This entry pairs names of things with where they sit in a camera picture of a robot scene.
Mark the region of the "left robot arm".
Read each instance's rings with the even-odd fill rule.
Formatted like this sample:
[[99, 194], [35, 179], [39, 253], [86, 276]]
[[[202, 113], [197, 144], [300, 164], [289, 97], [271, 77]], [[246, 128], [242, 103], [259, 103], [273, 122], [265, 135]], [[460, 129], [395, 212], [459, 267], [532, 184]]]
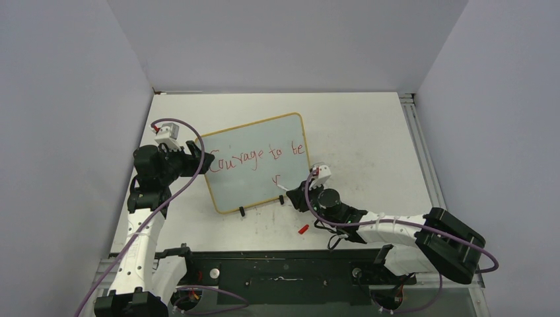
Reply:
[[166, 143], [144, 145], [133, 153], [136, 176], [127, 200], [128, 232], [117, 255], [117, 272], [107, 295], [94, 304], [95, 316], [167, 316], [168, 303], [178, 283], [191, 283], [197, 266], [184, 259], [188, 248], [172, 252], [172, 260], [153, 267], [159, 234], [170, 202], [170, 185], [180, 177], [193, 182], [205, 174], [215, 157], [203, 143], [187, 141], [171, 149]]

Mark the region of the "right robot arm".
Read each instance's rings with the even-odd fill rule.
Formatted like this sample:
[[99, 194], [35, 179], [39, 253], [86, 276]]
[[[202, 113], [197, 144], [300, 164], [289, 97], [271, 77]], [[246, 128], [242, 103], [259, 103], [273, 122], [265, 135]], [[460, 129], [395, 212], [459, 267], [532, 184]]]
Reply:
[[306, 188], [304, 182], [286, 195], [297, 211], [311, 211], [319, 227], [340, 240], [387, 246], [373, 265], [383, 283], [410, 273], [439, 273], [469, 284], [486, 245], [482, 235], [440, 207], [405, 217], [376, 214], [342, 202], [335, 189]]

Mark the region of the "red capped whiteboard marker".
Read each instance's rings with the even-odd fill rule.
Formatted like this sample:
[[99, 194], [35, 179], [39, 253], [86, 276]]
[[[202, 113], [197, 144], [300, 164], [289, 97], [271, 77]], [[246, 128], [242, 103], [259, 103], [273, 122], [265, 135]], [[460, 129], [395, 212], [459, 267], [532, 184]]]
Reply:
[[289, 188], [286, 188], [285, 186], [283, 186], [283, 185], [281, 185], [281, 184], [276, 184], [276, 186], [277, 186], [278, 188], [280, 188], [281, 190], [283, 190], [284, 192], [287, 192], [287, 191], [290, 190]]

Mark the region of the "yellow framed whiteboard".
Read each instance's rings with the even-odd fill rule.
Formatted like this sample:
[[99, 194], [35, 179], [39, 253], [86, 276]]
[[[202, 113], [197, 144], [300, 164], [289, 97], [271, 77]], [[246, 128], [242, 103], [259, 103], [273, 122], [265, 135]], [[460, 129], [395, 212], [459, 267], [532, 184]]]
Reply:
[[278, 199], [311, 167], [303, 118], [296, 112], [230, 127], [195, 140], [215, 160], [205, 173], [216, 212], [234, 213]]

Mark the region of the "red marker cap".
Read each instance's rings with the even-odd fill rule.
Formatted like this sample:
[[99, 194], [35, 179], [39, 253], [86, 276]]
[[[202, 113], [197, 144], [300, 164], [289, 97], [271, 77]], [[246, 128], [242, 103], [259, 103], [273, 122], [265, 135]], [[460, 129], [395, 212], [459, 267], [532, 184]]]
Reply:
[[309, 229], [309, 224], [306, 224], [298, 230], [298, 233], [299, 234], [304, 234], [308, 229]]

